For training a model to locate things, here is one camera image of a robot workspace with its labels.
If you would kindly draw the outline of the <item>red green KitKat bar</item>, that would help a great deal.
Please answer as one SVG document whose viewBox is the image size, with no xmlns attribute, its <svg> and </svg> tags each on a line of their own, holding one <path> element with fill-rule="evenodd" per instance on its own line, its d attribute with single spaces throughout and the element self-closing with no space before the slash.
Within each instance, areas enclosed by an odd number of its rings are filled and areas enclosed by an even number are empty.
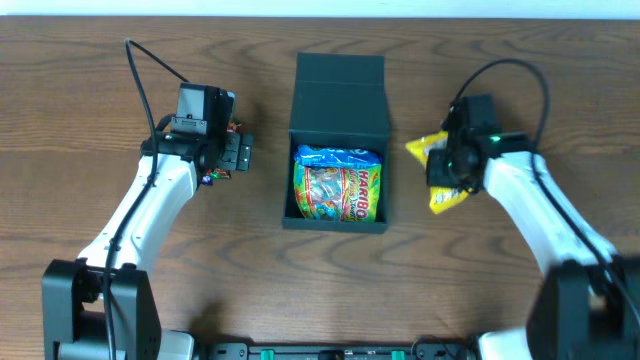
<svg viewBox="0 0 640 360">
<path fill-rule="evenodd" d="M 237 123 L 234 121 L 231 121 L 228 124 L 226 129 L 226 132 L 227 132 L 226 144 L 225 144 L 225 148 L 221 158 L 223 162 L 229 162 L 229 156 L 227 155 L 227 152 L 230 152 L 232 150 L 232 145 L 235 143 L 235 140 L 232 137 L 232 134 L 238 133 L 241 127 L 242 127 L 241 123 Z M 210 177 L 213 180 L 230 180 L 231 171 L 227 169 L 223 169 L 221 165 L 218 165 L 214 170 L 210 171 Z"/>
</svg>

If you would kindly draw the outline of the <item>yellow pistachio snack bag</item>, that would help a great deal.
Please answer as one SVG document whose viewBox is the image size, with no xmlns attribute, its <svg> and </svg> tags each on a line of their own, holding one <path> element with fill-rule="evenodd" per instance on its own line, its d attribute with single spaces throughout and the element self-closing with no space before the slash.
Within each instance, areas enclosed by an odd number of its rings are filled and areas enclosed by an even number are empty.
<svg viewBox="0 0 640 360">
<path fill-rule="evenodd" d="M 425 168 L 430 192 L 429 208 L 440 214 L 467 199 L 469 192 L 450 176 L 446 145 L 448 132 L 423 136 L 405 144 L 406 150 Z"/>
</svg>

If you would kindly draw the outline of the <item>purple Dairy Milk bar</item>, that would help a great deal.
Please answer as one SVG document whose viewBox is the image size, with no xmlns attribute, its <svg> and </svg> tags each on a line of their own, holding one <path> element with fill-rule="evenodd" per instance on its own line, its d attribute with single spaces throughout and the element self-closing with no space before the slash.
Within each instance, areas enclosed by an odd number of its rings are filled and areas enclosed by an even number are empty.
<svg viewBox="0 0 640 360">
<path fill-rule="evenodd" d="M 201 184 L 204 186 L 213 185 L 213 177 L 210 174 L 206 174 L 202 177 Z"/>
</svg>

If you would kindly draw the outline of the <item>blue Oreo cookie pack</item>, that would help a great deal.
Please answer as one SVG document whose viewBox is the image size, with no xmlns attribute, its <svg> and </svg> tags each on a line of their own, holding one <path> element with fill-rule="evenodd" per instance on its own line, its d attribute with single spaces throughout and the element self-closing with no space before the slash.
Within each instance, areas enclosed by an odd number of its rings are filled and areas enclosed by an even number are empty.
<svg viewBox="0 0 640 360">
<path fill-rule="evenodd" d="M 364 149 L 299 145 L 294 160 L 307 167 L 370 168 L 381 164 L 379 155 Z"/>
</svg>

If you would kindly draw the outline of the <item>colourful Haribo gummy bag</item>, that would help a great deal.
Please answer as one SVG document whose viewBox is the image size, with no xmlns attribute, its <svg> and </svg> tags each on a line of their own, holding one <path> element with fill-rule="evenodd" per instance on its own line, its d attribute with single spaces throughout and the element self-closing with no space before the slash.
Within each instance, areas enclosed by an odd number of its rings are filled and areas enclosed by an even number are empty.
<svg viewBox="0 0 640 360">
<path fill-rule="evenodd" d="M 376 220 L 381 165 L 368 168 L 294 165 L 293 187 L 306 219 L 335 222 Z"/>
</svg>

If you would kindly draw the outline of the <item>dark green gift box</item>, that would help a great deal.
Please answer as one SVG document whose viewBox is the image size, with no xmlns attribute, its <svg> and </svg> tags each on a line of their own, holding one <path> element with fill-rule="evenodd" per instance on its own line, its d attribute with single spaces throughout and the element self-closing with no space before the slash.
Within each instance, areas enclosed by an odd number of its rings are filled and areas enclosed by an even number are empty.
<svg viewBox="0 0 640 360">
<path fill-rule="evenodd" d="M 391 124 L 382 56 L 300 53 L 289 124 L 289 155 L 300 145 L 364 149 L 382 162 L 380 198 L 372 223 L 306 219 L 288 160 L 282 226 L 286 230 L 382 234 L 388 228 Z"/>
</svg>

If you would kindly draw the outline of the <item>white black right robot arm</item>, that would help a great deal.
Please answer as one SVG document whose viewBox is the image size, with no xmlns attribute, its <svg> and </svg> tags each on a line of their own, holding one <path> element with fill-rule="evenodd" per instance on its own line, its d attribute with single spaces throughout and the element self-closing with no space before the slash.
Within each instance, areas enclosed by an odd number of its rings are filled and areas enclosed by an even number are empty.
<svg viewBox="0 0 640 360">
<path fill-rule="evenodd" d="M 427 183 L 486 191 L 506 211 L 543 274 L 526 324 L 478 337 L 480 359 L 637 359 L 639 258 L 595 231 L 522 132 L 499 126 L 488 95 L 452 102 Z"/>
</svg>

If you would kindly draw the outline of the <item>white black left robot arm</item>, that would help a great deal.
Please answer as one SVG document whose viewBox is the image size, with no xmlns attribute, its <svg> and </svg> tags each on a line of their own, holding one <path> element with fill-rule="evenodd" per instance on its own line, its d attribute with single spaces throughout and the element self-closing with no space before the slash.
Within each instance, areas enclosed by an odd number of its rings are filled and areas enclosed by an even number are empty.
<svg viewBox="0 0 640 360">
<path fill-rule="evenodd" d="M 181 84 L 107 225 L 75 260 L 55 259 L 43 274 L 46 358 L 196 358 L 192 335 L 162 327 L 150 278 L 177 215 L 211 173 L 249 168 L 253 138 L 232 129 L 235 102 L 230 91 Z"/>
</svg>

